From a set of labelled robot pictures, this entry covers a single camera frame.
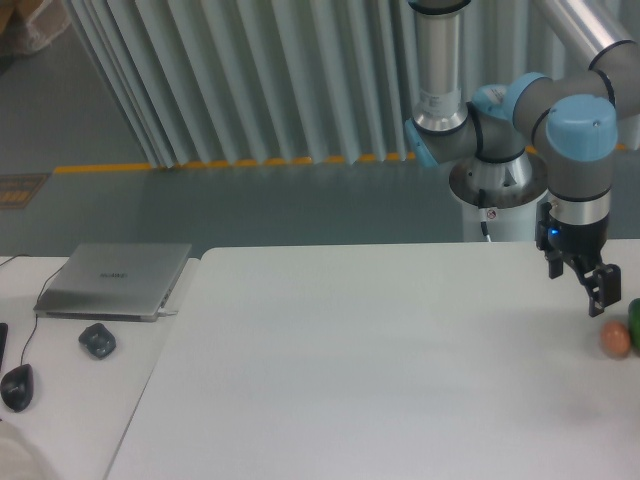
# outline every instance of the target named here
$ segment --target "green vegetable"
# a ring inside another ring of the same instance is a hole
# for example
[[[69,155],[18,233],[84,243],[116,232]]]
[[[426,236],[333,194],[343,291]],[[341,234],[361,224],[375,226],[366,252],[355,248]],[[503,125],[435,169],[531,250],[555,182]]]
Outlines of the green vegetable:
[[[629,304],[629,336],[633,348],[640,350],[640,298]]]

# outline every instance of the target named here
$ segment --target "laptop lid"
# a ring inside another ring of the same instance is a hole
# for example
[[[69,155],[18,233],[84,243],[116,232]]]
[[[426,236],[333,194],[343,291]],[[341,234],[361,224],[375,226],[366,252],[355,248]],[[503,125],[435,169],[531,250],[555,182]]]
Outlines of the laptop lid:
[[[81,244],[34,311],[48,317],[153,321],[190,251],[188,244]]]

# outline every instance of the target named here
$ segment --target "black cable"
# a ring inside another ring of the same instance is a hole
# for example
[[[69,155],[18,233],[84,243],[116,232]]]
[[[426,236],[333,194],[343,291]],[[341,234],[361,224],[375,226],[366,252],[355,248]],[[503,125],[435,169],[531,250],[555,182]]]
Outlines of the black cable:
[[[27,254],[27,253],[19,253],[18,255],[14,255],[13,257],[11,257],[9,260],[5,260],[4,262],[0,263],[0,267],[3,265],[6,265],[7,263],[9,263],[11,260],[15,260],[18,257],[30,257],[31,255]]]
[[[58,270],[53,272],[53,274],[44,281],[44,284],[42,285],[42,290],[40,290],[40,293],[38,294],[38,299],[36,300],[36,303],[38,303],[40,301],[40,297],[42,297],[42,294],[44,293],[45,288],[47,288],[47,283],[49,283],[49,281],[53,277],[55,277],[58,274],[58,272],[60,272],[60,270],[62,270],[62,267],[60,267]],[[27,339],[27,343],[24,344],[24,348],[22,349],[22,354],[20,355],[20,365],[24,364],[24,353],[27,351],[27,346],[29,345],[29,342],[31,342],[31,339],[35,335],[37,328],[38,328],[38,314],[36,313],[36,323],[33,326],[33,330],[31,331],[31,335],[29,335],[29,338]]]

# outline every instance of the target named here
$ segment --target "computer mouse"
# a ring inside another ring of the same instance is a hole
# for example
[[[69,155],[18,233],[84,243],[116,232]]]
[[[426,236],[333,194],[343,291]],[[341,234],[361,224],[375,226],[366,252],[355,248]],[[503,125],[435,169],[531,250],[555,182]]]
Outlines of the computer mouse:
[[[6,373],[0,381],[0,396],[14,412],[23,411],[33,398],[33,369],[25,363]]]

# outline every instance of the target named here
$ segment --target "egg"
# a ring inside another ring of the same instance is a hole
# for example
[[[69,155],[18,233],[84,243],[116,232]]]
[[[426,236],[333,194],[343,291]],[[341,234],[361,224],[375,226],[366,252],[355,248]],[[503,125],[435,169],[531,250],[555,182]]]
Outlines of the egg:
[[[617,320],[605,323],[600,330],[600,344],[608,355],[626,357],[631,350],[631,338],[627,327]]]

